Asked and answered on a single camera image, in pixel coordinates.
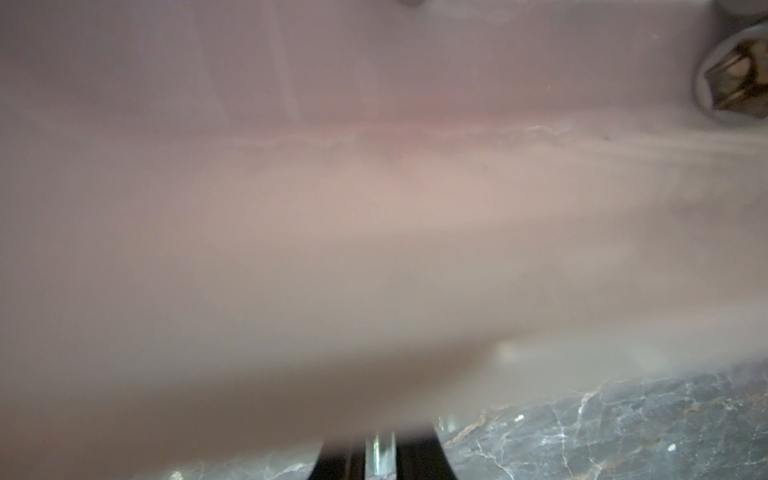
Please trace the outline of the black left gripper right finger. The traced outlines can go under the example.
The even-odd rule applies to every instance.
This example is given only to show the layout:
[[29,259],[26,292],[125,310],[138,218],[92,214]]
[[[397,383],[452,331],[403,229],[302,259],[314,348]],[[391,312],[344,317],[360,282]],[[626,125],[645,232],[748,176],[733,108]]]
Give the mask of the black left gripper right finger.
[[395,440],[397,480],[457,480],[433,428]]

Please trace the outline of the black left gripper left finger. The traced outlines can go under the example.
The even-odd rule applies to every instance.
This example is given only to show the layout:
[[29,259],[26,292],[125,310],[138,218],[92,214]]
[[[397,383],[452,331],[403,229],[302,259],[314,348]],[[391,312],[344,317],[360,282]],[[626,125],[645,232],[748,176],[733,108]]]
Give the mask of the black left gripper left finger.
[[360,441],[325,442],[308,477],[309,480],[364,480],[366,444]]

